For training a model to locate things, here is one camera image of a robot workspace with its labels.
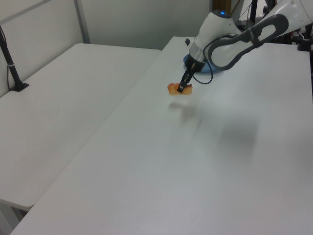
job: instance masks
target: black cable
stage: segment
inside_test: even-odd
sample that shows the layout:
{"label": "black cable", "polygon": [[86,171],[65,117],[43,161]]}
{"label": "black cable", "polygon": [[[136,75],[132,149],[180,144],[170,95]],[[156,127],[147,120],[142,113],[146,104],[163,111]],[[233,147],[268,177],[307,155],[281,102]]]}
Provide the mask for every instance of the black cable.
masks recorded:
{"label": "black cable", "polygon": [[[5,44],[6,44],[6,37],[5,37],[4,31],[3,31],[2,27],[1,27],[1,25],[0,25],[0,33],[3,35],[4,41],[5,41]],[[10,85],[9,85],[9,66],[7,66],[6,84],[8,86],[9,91],[10,91],[11,89],[10,89]]]}
{"label": "black cable", "polygon": [[10,85],[9,85],[9,67],[8,67],[8,66],[7,66],[6,83],[7,83],[7,85],[8,85],[8,89],[9,89],[9,91],[11,91],[11,89],[10,89]]}
{"label": "black cable", "polygon": [[6,43],[5,34],[4,34],[4,31],[3,31],[2,28],[1,28],[1,25],[0,25],[0,33],[2,33],[2,35],[3,35],[3,37],[4,37],[4,41],[5,41],[5,43]]}
{"label": "black cable", "polygon": [[248,14],[246,15],[246,28],[248,28],[249,10],[248,10]]}
{"label": "black cable", "polygon": [[245,12],[251,7],[251,5],[252,5],[252,3],[250,3],[250,5],[246,8]]}
{"label": "black cable", "polygon": [[233,38],[233,37],[236,37],[237,35],[224,35],[224,36],[221,36],[221,37],[218,37],[217,39],[211,41],[208,45],[205,46],[205,48],[203,49],[203,56],[204,56],[204,61],[207,63],[207,65],[209,66],[210,68],[210,71],[211,71],[211,80],[208,81],[208,82],[200,82],[198,79],[195,78],[194,75],[192,75],[192,77],[197,81],[199,82],[200,84],[203,84],[203,85],[207,85],[207,84],[210,84],[213,80],[213,71],[212,71],[212,67],[210,65],[210,62],[208,61],[206,55],[205,55],[205,50],[208,48],[208,46],[210,46],[212,43],[214,43],[215,41],[219,40],[219,39],[222,39],[222,38]]}

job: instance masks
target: table surface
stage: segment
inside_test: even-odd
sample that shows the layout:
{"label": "table surface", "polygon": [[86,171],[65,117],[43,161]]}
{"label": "table surface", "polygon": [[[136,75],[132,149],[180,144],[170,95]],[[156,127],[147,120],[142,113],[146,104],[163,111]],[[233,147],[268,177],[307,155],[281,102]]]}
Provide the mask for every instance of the table surface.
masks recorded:
{"label": "table surface", "polygon": [[186,53],[174,37],[12,235],[313,234],[309,54],[265,44],[169,96]]}
{"label": "table surface", "polygon": [[77,44],[0,99],[0,202],[30,209],[159,50]]}

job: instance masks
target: food item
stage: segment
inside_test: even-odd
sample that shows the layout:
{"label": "food item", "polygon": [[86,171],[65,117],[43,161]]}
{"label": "food item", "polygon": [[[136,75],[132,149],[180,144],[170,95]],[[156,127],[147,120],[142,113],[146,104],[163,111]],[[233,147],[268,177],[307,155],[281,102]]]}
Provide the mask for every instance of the food item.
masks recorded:
{"label": "food item", "polygon": [[191,94],[192,93],[192,84],[187,85],[186,88],[182,91],[182,93],[177,91],[178,87],[179,87],[179,83],[169,84],[167,86],[168,93],[170,95]]}

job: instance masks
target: black stand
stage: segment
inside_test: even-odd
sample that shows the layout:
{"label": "black stand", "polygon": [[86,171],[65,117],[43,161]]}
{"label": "black stand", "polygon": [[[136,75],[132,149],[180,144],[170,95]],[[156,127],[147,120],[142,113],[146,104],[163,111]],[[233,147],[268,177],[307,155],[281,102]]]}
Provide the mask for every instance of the black stand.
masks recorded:
{"label": "black stand", "polygon": [[9,49],[7,47],[6,39],[4,37],[2,30],[0,30],[0,47],[1,47],[1,50],[4,54],[7,65],[10,69],[10,72],[12,74],[13,80],[15,82],[15,86],[11,90],[16,91],[16,92],[20,92],[20,91],[24,90],[26,87],[28,87],[29,85],[27,83],[23,83],[20,80],[19,74],[16,71],[15,65],[13,63],[12,57],[11,57]]}
{"label": "black stand", "polygon": [[276,5],[276,1],[275,0],[265,0],[267,6],[265,6],[263,8],[263,13],[264,16],[263,18],[274,8],[274,6]]}
{"label": "black stand", "polygon": [[310,53],[310,64],[311,64],[311,81],[312,81],[312,96],[313,96],[313,52],[311,50],[313,45],[313,39],[311,37],[313,24],[305,26],[304,37],[293,37],[292,41],[298,44],[299,51],[308,51]]}
{"label": "black stand", "polygon": [[253,23],[253,25],[255,25],[255,17],[256,17],[256,8],[257,7],[258,7],[258,0],[252,0],[250,21]]}

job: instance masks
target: white wall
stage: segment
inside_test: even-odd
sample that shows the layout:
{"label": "white wall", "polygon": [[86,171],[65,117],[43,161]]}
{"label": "white wall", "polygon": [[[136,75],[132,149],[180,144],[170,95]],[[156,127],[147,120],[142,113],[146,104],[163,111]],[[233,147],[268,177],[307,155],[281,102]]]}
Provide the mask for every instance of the white wall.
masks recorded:
{"label": "white wall", "polygon": [[163,49],[173,36],[197,36],[210,0],[80,0],[90,42]]}
{"label": "white wall", "polygon": [[0,22],[12,19],[47,0],[0,0]]}
{"label": "white wall", "polygon": [[[234,11],[234,13],[232,15],[232,18],[233,18],[234,22],[236,22],[239,19],[239,16],[240,16],[240,13],[241,13],[241,9],[242,9],[242,7],[244,5],[244,1],[245,0],[240,0],[237,8],[235,9],[235,11]],[[233,9],[235,7],[236,3],[237,3],[237,0],[231,0],[231,9]]]}
{"label": "white wall", "polygon": [[[48,1],[1,26],[22,81],[83,41],[73,0]],[[6,61],[0,50],[0,97],[7,92]]]}

